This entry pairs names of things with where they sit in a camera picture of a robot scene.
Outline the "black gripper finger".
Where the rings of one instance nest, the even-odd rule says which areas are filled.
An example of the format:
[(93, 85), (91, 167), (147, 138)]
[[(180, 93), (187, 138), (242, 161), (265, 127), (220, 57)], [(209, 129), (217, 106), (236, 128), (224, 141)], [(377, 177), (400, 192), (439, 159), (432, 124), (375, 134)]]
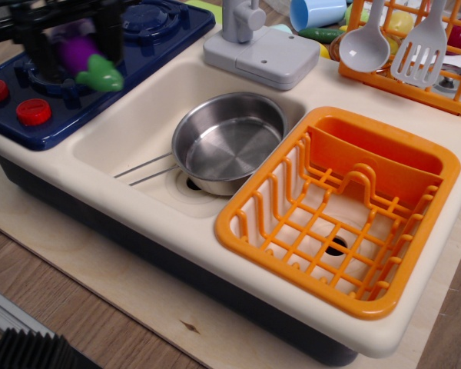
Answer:
[(123, 60), (123, 31), (119, 14), (98, 13), (94, 17), (98, 47), (105, 57), (119, 65)]
[(26, 32), (23, 45), (43, 79), (52, 83), (63, 82), (63, 73), (53, 47), (44, 33)]

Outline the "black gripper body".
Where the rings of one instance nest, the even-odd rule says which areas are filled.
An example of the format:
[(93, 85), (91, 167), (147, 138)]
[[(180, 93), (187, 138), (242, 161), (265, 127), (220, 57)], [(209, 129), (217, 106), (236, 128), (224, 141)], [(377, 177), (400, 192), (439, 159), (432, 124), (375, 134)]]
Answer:
[(22, 42), (20, 31), (54, 28), (83, 18), (99, 28), (116, 25), (137, 1), (0, 1), (0, 42)]

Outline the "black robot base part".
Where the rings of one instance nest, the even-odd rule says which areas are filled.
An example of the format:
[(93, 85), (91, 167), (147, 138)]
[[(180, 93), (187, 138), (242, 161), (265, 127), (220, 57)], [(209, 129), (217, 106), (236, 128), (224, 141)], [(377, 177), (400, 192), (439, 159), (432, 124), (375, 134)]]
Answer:
[(8, 328), (0, 338), (0, 368), (100, 368), (64, 336)]

